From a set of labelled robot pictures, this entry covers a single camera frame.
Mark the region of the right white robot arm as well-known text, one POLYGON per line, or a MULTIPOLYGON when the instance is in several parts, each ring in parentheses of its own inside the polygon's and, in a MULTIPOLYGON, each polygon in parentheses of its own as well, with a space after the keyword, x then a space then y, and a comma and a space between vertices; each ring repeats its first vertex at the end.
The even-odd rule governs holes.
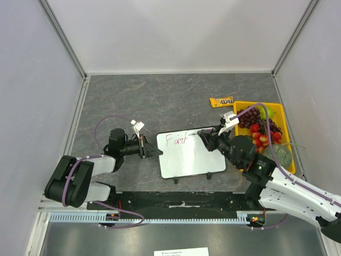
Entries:
POLYGON ((296 177, 275 161, 258 154, 245 135, 230 138, 228 133, 200 130, 197 135, 208 151, 219 151, 250 181, 244 203, 250 210, 259 207, 278 210, 316 227, 329 239, 340 242, 340 196, 296 177))

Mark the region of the white whiteboard black frame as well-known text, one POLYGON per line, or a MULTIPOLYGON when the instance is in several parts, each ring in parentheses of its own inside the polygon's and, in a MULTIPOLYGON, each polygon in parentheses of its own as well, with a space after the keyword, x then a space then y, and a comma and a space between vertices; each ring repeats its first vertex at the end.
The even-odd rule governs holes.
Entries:
POLYGON ((161 177, 173 179, 206 173, 222 172, 226 169, 224 156, 217 150, 209 152, 198 135, 189 133, 201 128, 158 133, 157 148, 161 177))

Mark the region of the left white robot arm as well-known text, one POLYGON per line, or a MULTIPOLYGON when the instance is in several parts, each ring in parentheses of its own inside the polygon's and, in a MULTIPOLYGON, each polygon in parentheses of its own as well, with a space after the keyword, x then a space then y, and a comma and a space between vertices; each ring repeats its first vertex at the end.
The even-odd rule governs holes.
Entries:
POLYGON ((163 151, 150 144, 144 135, 135 134, 129 139, 123 129, 113 129, 103 155, 62 156, 45 187, 44 196, 64 207, 78 208, 84 202, 98 201, 104 209, 111 210, 117 204, 116 195, 111 193, 110 185, 91 183, 92 177, 118 171, 126 156, 138 155, 145 159, 162 154, 163 151))

